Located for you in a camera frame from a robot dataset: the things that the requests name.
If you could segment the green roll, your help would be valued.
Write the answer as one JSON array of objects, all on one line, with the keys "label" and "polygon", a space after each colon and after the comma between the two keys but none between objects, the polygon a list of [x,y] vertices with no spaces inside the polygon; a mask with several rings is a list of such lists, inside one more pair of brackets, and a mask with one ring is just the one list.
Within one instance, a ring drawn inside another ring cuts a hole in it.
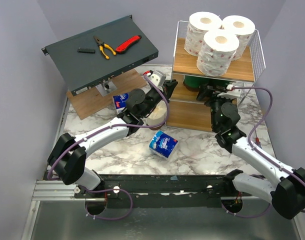
[{"label": "green roll", "polygon": [[208,84],[209,81],[210,79],[207,77],[185,75],[183,84],[190,91],[198,91],[201,85]]}]

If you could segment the beige brown paper roll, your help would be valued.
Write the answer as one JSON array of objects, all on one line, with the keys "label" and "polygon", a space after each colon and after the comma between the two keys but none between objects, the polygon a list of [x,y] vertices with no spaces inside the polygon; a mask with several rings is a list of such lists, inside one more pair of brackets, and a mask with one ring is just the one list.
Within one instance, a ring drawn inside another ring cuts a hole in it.
[{"label": "beige brown paper roll", "polygon": [[160,101],[152,113],[146,118],[146,125],[147,126],[154,126],[150,127],[151,130],[158,130],[160,129],[163,124],[162,122],[166,119],[167,116],[167,106],[165,102],[162,100]]}]

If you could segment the short floral paper roll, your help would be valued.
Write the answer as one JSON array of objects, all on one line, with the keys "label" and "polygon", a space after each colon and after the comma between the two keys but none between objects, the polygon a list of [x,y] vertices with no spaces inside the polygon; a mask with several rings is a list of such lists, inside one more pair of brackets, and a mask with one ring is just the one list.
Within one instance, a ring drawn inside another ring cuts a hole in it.
[{"label": "short floral paper roll", "polygon": [[204,34],[196,66],[205,76],[226,74],[239,47],[237,36],[225,29],[210,30]]}]

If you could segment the blue Tempo roll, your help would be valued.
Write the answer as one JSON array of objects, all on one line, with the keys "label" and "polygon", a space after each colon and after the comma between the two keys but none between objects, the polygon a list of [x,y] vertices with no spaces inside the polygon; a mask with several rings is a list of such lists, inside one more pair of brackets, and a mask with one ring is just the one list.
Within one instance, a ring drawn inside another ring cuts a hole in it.
[{"label": "blue Tempo roll", "polygon": [[121,113],[125,107],[126,107],[126,101],[129,98],[129,94],[128,93],[123,93],[120,95],[114,95],[112,97],[113,100],[113,104],[116,110],[116,113],[119,114]]},{"label": "blue Tempo roll", "polygon": [[175,152],[178,143],[177,139],[159,130],[153,136],[148,147],[154,154],[165,159],[170,159]]}]

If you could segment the small floral paper roll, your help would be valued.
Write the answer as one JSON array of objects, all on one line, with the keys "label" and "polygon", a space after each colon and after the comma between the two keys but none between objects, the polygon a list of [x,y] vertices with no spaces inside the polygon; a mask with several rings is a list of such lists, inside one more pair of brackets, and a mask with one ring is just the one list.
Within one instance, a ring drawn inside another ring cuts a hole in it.
[{"label": "small floral paper roll", "polygon": [[221,18],[212,12],[200,11],[191,14],[187,24],[184,50],[192,56],[198,56],[204,35],[208,31],[220,29],[221,26]]}]

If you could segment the large floral paper roll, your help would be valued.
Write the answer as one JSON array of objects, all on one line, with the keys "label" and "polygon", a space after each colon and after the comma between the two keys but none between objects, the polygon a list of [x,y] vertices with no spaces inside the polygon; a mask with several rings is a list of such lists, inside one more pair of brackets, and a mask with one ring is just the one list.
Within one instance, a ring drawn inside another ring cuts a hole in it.
[{"label": "large floral paper roll", "polygon": [[222,29],[236,35],[239,40],[239,46],[234,54],[233,61],[240,59],[255,32],[255,24],[247,17],[240,15],[226,16],[222,20]]}]

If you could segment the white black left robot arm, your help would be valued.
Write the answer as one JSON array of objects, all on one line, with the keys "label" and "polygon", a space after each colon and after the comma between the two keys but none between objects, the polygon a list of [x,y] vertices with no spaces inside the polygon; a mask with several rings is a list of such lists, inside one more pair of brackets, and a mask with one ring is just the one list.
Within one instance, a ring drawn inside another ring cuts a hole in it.
[{"label": "white black left robot arm", "polygon": [[143,118],[150,116],[159,102],[167,104],[177,85],[178,82],[173,79],[167,80],[161,87],[152,83],[149,92],[134,89],[128,99],[135,103],[137,109],[125,108],[110,122],[80,135],[62,134],[47,159],[50,166],[47,180],[61,180],[65,185],[77,184],[86,189],[91,197],[99,197],[104,190],[103,179],[86,167],[86,159],[95,151],[134,134],[140,128],[152,128],[152,125],[144,124]]}]

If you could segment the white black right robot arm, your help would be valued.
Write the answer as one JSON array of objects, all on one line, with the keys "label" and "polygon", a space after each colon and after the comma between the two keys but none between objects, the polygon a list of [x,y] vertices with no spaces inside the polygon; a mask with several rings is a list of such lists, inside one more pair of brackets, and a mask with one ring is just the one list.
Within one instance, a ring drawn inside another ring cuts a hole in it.
[{"label": "white black right robot arm", "polygon": [[242,87],[206,83],[199,87],[196,97],[205,100],[210,108],[211,130],[218,145],[245,160],[263,175],[263,179],[233,170],[223,178],[222,189],[228,196],[248,193],[269,203],[282,217],[291,220],[305,213],[305,169],[284,164],[269,155],[251,140],[251,134],[241,131],[241,119],[233,100],[240,96]]}]

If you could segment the red black utility knife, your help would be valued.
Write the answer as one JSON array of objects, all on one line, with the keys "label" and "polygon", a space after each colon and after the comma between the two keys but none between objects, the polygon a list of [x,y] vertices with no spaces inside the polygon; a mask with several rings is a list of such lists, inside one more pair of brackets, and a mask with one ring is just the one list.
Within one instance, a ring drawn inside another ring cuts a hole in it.
[{"label": "red black utility knife", "polygon": [[141,35],[134,35],[132,37],[130,37],[129,39],[127,39],[126,41],[124,41],[122,44],[120,44],[116,49],[115,52],[117,54],[125,54],[128,49],[130,47],[132,47],[133,45],[135,45],[136,43],[138,43],[140,41],[140,39],[142,38]]}]

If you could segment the grey metal stand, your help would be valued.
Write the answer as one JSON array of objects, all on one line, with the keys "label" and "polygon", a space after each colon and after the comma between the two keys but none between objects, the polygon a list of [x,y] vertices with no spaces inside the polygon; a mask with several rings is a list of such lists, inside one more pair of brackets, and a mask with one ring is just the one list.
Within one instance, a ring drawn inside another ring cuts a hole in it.
[{"label": "grey metal stand", "polygon": [[95,87],[103,97],[117,90],[116,85],[111,80],[104,80]]}]

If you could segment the wooden base board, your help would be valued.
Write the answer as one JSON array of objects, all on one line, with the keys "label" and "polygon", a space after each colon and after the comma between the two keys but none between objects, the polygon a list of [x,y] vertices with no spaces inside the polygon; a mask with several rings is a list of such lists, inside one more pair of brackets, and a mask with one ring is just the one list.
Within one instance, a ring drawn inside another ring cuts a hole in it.
[{"label": "wooden base board", "polygon": [[113,103],[113,96],[128,93],[134,89],[141,89],[147,85],[143,77],[132,69],[112,79],[116,89],[109,90],[104,96],[96,88],[92,87],[76,96],[70,91],[66,93],[71,105],[78,117],[83,120]]}]

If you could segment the dark grey rack panel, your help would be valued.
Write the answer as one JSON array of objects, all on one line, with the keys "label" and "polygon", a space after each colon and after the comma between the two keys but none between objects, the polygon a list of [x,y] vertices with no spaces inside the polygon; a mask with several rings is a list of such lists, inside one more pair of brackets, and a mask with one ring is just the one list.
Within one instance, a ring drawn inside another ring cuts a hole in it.
[{"label": "dark grey rack panel", "polygon": [[[94,39],[94,36],[97,36],[115,50],[136,35],[141,35],[142,38],[124,54],[114,56],[110,50],[105,49],[109,60],[102,56]],[[95,54],[79,53],[78,48],[95,49]],[[42,52],[51,57],[73,96],[145,64],[159,55],[158,49],[130,15],[47,45],[42,48]]]}]

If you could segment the small black connector block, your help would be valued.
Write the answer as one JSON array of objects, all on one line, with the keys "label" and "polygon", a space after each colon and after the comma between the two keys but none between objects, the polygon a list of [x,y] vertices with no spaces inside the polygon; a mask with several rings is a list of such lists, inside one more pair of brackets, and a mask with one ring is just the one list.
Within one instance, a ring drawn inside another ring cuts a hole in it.
[{"label": "small black connector block", "polygon": [[81,48],[81,47],[79,47],[77,49],[77,52],[78,53],[83,53],[83,54],[95,54],[96,50],[92,49],[92,48]]}]

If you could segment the yellow handled pliers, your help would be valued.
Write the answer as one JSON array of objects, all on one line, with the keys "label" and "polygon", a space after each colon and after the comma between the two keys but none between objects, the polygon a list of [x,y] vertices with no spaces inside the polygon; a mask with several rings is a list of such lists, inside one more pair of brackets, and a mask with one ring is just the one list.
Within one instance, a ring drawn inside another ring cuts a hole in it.
[{"label": "yellow handled pliers", "polygon": [[111,53],[116,56],[117,53],[116,51],[107,43],[105,43],[104,41],[102,41],[99,37],[97,36],[93,36],[94,40],[97,43],[97,46],[99,47],[99,51],[101,53],[101,55],[106,59],[109,60],[110,57],[105,53],[105,49],[108,49],[109,51],[111,51]]}]

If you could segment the black aluminium mounting rail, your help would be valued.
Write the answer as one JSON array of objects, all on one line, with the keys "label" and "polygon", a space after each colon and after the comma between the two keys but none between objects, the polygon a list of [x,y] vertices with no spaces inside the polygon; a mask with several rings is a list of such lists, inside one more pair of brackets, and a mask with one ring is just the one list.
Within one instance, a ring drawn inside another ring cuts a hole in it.
[{"label": "black aluminium mounting rail", "polygon": [[38,181],[33,199],[39,201],[84,201],[91,214],[104,209],[128,208],[232,208],[242,206],[243,196],[270,203],[275,210],[289,214],[298,205],[296,183],[292,176],[282,177],[273,186],[262,176],[241,170],[226,175],[103,175],[104,182],[95,192],[76,184]]}]

